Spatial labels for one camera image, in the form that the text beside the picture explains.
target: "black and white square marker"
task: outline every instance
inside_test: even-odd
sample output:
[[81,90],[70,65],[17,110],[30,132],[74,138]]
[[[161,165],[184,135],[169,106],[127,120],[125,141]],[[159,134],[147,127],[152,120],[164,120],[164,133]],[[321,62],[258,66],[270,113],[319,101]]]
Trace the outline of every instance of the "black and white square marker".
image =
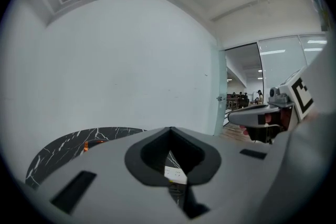
[[304,115],[304,113],[313,104],[313,99],[301,78],[298,78],[298,80],[292,85],[292,89],[296,98],[298,99],[298,109],[300,109],[301,114]]

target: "wooden floor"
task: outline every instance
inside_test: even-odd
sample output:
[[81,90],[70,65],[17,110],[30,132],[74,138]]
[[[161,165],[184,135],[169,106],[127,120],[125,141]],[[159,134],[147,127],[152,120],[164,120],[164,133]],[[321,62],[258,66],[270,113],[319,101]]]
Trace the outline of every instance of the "wooden floor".
[[243,134],[243,130],[238,125],[228,123],[223,127],[223,132],[220,136],[232,140],[254,143],[248,135]]

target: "fluorescent light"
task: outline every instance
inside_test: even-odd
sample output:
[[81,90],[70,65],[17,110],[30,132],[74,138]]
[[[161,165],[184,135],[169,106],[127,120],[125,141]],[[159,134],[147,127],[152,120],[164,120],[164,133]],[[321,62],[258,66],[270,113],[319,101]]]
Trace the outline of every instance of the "fluorescent light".
[[260,55],[266,55],[266,54],[280,54],[282,52],[285,52],[286,50],[272,50],[267,52],[261,52]]
[[309,40],[308,43],[327,44],[326,40]]
[[321,51],[322,48],[311,48],[311,49],[305,49],[305,51]]

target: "black slot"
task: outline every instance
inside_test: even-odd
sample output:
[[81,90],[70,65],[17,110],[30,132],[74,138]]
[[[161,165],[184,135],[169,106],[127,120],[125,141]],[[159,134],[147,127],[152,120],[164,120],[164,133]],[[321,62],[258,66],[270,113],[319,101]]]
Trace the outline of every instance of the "black slot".
[[86,192],[97,174],[81,171],[55,198],[50,202],[64,211],[71,213],[80,198]]
[[266,124],[265,114],[258,115],[258,124],[259,124],[259,125],[264,125],[264,124]]
[[267,155],[267,153],[252,150],[242,150],[240,153],[257,159],[264,159]]

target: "glass wall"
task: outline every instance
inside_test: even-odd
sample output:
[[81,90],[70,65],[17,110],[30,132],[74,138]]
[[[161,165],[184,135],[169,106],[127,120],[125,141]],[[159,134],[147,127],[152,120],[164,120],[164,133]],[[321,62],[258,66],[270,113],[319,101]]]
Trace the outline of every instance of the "glass wall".
[[315,57],[321,52],[324,46],[327,44],[325,35],[307,35],[299,36],[303,47],[304,55],[306,56],[307,64],[315,59]]
[[326,43],[325,35],[291,36],[259,41],[264,102],[268,102],[270,88],[278,86],[295,71],[309,65]]

